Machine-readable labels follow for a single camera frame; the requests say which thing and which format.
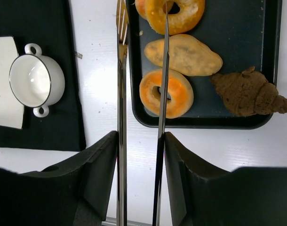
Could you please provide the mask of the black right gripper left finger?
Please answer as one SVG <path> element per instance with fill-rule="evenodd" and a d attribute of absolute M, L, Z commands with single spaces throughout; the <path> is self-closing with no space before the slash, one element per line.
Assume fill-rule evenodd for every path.
<path fill-rule="evenodd" d="M 42 171 L 0 168 L 0 226 L 99 226 L 106 219 L 118 149 L 111 131 Z"/>

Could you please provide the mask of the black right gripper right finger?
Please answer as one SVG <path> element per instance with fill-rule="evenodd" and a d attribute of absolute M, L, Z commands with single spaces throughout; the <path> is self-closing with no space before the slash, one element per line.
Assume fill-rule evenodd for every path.
<path fill-rule="evenodd" d="M 165 165 L 175 226 L 287 226 L 287 168 L 225 171 L 165 134 Z"/>

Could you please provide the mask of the brown chocolate croissant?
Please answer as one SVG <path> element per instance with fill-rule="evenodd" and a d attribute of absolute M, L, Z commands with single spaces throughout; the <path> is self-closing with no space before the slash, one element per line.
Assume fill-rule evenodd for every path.
<path fill-rule="evenodd" d="M 287 99 L 254 66 L 241 73 L 217 73 L 210 80 L 225 107 L 235 116 L 287 113 Z"/>

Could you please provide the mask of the steel serving tongs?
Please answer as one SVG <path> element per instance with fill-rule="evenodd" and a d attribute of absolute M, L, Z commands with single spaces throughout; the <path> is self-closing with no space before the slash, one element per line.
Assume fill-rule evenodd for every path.
<path fill-rule="evenodd" d="M 119 149 L 117 154 L 117 225 L 127 225 L 127 108 L 126 108 L 126 66 L 128 54 L 128 11 L 123 0 L 117 2 L 117 60 L 118 60 L 118 106 L 117 131 L 119 133 Z M 162 84 L 160 93 L 159 127 L 157 143 L 157 159 L 155 172 L 155 188 L 153 201 L 152 224 L 160 225 L 161 185 L 165 149 L 165 121 L 167 109 L 168 70 L 169 70 L 169 27 L 165 22 L 164 54 L 162 68 Z"/>

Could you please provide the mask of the small round bun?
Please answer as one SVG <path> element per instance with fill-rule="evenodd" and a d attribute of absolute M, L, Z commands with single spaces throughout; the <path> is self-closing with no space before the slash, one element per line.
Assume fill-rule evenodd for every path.
<path fill-rule="evenodd" d="M 135 7 L 138 14 L 146 20 L 145 0 L 135 0 Z"/>

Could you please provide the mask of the oblong tan bread roll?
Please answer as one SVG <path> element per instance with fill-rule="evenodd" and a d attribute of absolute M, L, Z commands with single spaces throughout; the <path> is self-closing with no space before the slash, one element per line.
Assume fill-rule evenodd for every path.
<path fill-rule="evenodd" d="M 169 68 L 186 76 L 210 76 L 223 66 L 222 58 L 188 34 L 169 38 Z"/>

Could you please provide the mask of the white two-handled soup bowl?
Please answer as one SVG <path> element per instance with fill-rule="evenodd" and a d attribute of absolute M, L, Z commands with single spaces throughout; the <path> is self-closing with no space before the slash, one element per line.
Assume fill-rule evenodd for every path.
<path fill-rule="evenodd" d="M 32 108 L 36 117 L 43 118 L 48 116 L 49 106 L 63 96 L 64 73 L 54 59 L 42 55 L 39 45 L 26 44 L 24 51 L 10 67 L 10 88 L 21 104 Z"/>

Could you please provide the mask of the white square plate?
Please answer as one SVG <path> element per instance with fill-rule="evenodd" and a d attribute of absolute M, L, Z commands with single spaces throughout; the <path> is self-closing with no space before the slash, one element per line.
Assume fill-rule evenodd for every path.
<path fill-rule="evenodd" d="M 9 70 L 17 57 L 14 38 L 0 37 L 0 126 L 21 129 L 24 106 L 17 101 L 9 84 Z"/>

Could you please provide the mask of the black cloth placemat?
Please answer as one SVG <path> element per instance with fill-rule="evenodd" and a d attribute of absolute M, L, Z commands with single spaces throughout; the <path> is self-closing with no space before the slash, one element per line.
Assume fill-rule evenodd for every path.
<path fill-rule="evenodd" d="M 0 126 L 0 147 L 81 151 L 86 147 L 79 100 L 70 4 L 67 0 L 0 0 L 0 36 L 14 38 L 19 54 L 28 43 L 58 62 L 65 77 L 62 98 L 38 118 L 25 108 L 22 129 Z"/>

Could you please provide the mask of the dark orange ring doughnut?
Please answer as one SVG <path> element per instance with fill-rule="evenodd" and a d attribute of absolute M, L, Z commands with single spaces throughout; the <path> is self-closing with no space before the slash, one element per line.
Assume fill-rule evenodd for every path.
<path fill-rule="evenodd" d="M 193 29 L 205 10 L 205 0 L 175 0 L 180 11 L 166 14 L 163 10 L 165 0 L 147 0 L 145 2 L 146 19 L 150 27 L 159 34 L 165 34 L 165 23 L 168 21 L 169 35 L 185 33 Z"/>

